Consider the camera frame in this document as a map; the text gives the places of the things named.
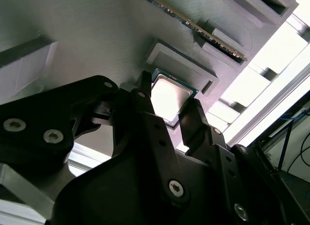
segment black metal bracket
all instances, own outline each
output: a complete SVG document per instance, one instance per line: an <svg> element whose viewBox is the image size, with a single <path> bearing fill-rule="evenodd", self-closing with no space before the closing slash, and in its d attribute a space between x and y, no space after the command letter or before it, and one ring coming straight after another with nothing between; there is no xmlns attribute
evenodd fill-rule
<svg viewBox="0 0 310 225"><path fill-rule="evenodd" d="M309 220L291 194L286 184L275 171L263 151L259 148L245 148L234 145L232 153L238 159L239 169L242 169L242 178L248 179L244 184L248 189L259 187L256 193L247 193L252 204L252 210L260 210L264 218L277 224L309 224Z"/></svg>
<svg viewBox="0 0 310 225"><path fill-rule="evenodd" d="M218 175L222 187L222 203L229 215L237 221L236 207L248 210L243 184L236 158L227 148L223 134L208 124L202 106L197 99L189 101L179 115L184 145L189 147L186 155L207 163ZM244 222L250 220L246 215Z"/></svg>
<svg viewBox="0 0 310 225"><path fill-rule="evenodd" d="M33 165L36 169L38 164L42 164L44 168L40 169L43 171L61 167L73 147L74 139L100 127L88 119L89 109L100 100L114 99L117 92L118 87L113 81L94 76L1 105L2 124L17 118L24 122L25 127L12 132L5 125L1 126L0 162L23 168ZM44 134L48 130L56 130L63 136L62 140L47 142Z"/></svg>

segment metal plate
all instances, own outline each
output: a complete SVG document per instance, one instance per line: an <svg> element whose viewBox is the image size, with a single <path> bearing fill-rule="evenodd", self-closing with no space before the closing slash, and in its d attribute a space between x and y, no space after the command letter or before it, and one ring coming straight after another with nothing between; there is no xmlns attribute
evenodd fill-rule
<svg viewBox="0 0 310 225"><path fill-rule="evenodd" d="M173 121L193 91L159 74L152 86L151 101L156 115L174 126Z"/></svg>

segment white panel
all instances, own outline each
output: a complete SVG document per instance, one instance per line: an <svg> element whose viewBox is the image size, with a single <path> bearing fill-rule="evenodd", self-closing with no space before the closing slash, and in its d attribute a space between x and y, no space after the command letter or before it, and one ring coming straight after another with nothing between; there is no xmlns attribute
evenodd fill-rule
<svg viewBox="0 0 310 225"><path fill-rule="evenodd" d="M254 129L252 129L239 143L247 146L263 133L272 123L294 105L310 88L310 77L302 82L296 90L290 93L270 114L268 114Z"/></svg>
<svg viewBox="0 0 310 225"><path fill-rule="evenodd" d="M299 6L293 12L299 19L310 26L310 0L296 0Z"/></svg>
<svg viewBox="0 0 310 225"><path fill-rule="evenodd" d="M81 144L74 143L74 147L69 155L69 159L94 168L101 163L111 159L111 157L85 147Z"/></svg>
<svg viewBox="0 0 310 225"><path fill-rule="evenodd" d="M10 96L16 93L15 88L21 62L21 60L18 60L2 68L0 67L0 104L5 103Z"/></svg>
<svg viewBox="0 0 310 225"><path fill-rule="evenodd" d="M269 83L270 81L258 74L257 71L246 67L221 98L227 101L235 101L248 107Z"/></svg>
<svg viewBox="0 0 310 225"><path fill-rule="evenodd" d="M23 218L23 220L8 217L7 214L17 215ZM3 224L3 225L34 224L31 222L27 222L27 220L37 221L38 224L45 223L45 219L40 214L38 214L36 211L31 209L30 207L22 205L22 204L18 204L18 203L0 200L0 224Z"/></svg>
<svg viewBox="0 0 310 225"><path fill-rule="evenodd" d="M206 113L206 118L208 120L208 123L213 126L216 127L217 129L219 129L220 131L224 131L227 127L228 127L228 123L219 119L218 117L214 116L211 113Z"/></svg>
<svg viewBox="0 0 310 225"><path fill-rule="evenodd" d="M80 176L80 175L86 173L85 170L80 169L80 168L76 168L76 167L71 166L71 165L69 165L69 170L70 170L70 172L71 172L73 175L75 175L76 177L78 177L78 176Z"/></svg>
<svg viewBox="0 0 310 225"><path fill-rule="evenodd" d="M225 130L225 140L229 142L248 124L278 93L288 85L308 64L310 45L308 45L289 66L257 97L257 99Z"/></svg>
<svg viewBox="0 0 310 225"><path fill-rule="evenodd" d="M252 61L262 69L269 67L279 74L307 44L292 26L284 23Z"/></svg>
<svg viewBox="0 0 310 225"><path fill-rule="evenodd" d="M232 123L240 115L240 113L221 102L216 102L208 112L227 123Z"/></svg>
<svg viewBox="0 0 310 225"><path fill-rule="evenodd" d="M189 150L189 148L183 144L183 141L180 142L180 144L176 147L176 149L184 153L186 153Z"/></svg>

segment gray surface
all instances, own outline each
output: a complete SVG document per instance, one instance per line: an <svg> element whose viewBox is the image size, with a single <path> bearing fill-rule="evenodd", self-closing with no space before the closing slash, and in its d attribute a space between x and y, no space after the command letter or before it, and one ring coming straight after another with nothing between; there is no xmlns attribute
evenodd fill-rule
<svg viewBox="0 0 310 225"><path fill-rule="evenodd" d="M146 63L165 70L172 76L199 90L205 96L218 83L218 78L212 71L203 68L199 63L195 63L178 50L160 41L156 42L154 48L152 48Z"/></svg>
<svg viewBox="0 0 310 225"><path fill-rule="evenodd" d="M249 61L278 28L274 24L257 27L227 0L164 1L196 23L214 22L248 50ZM146 68L151 43L160 39L219 78L208 97L199 95L208 110L245 67L220 60L216 51L204 51L192 31L144 0L0 0L0 14L0 49L35 38L38 32L59 42L49 76L42 79L46 88L96 74L118 85L134 82ZM109 128L84 144L111 151L112 146L92 146L100 143L93 139L111 139Z"/></svg>
<svg viewBox="0 0 310 225"><path fill-rule="evenodd" d="M0 104L43 74L55 46L38 38L0 52Z"/></svg>

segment mounting hole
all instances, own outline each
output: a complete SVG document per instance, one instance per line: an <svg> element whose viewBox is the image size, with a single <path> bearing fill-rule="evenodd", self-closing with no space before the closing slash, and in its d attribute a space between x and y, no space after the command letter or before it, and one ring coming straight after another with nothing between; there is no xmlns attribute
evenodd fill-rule
<svg viewBox="0 0 310 225"><path fill-rule="evenodd" d="M105 86L106 86L106 87L108 87L108 88L113 87L113 85L112 85L112 84L110 84L109 82L105 82Z"/></svg>
<svg viewBox="0 0 310 225"><path fill-rule="evenodd" d="M44 132L43 139L48 144L58 144L63 140L63 134L56 129L49 129Z"/></svg>
<svg viewBox="0 0 310 225"><path fill-rule="evenodd" d="M228 162L230 162L230 163L232 162L232 159L229 158L228 156L226 156L226 159L227 159Z"/></svg>
<svg viewBox="0 0 310 225"><path fill-rule="evenodd" d="M162 141L162 140L159 140L159 144L162 145L162 146L166 146L166 142L165 141Z"/></svg>
<svg viewBox="0 0 310 225"><path fill-rule="evenodd" d="M20 132L26 128L26 123L18 118L10 118L3 123L3 127L9 132Z"/></svg>
<svg viewBox="0 0 310 225"><path fill-rule="evenodd" d="M229 174L230 174L232 177L236 177L236 174L235 174L233 171L228 170L228 172L229 172Z"/></svg>

